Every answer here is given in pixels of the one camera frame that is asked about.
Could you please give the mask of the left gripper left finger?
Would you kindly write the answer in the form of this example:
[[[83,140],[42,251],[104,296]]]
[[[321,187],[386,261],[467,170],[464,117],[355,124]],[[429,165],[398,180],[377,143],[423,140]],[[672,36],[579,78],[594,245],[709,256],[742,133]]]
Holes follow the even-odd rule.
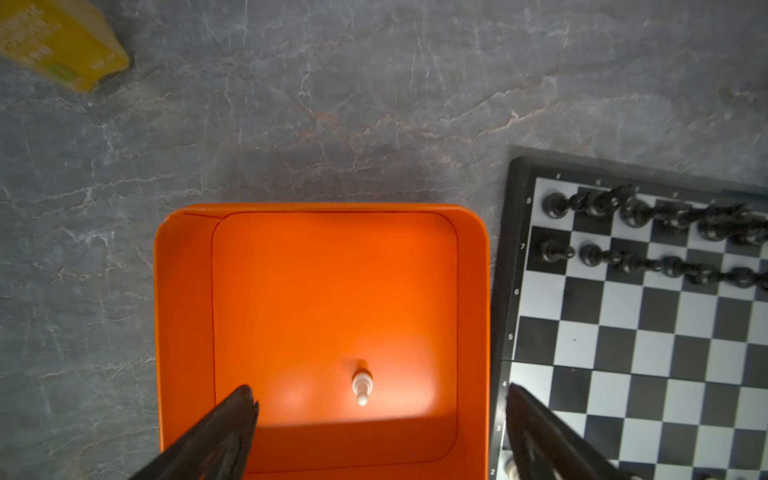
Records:
[[[251,388],[236,388],[131,480],[242,479],[258,414]]]

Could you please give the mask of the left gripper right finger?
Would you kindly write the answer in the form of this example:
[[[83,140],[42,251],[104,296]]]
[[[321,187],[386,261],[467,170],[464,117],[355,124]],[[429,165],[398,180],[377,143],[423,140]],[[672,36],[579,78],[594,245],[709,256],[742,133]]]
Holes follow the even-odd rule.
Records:
[[[507,437],[522,479],[622,479],[624,475],[524,387],[512,383]]]

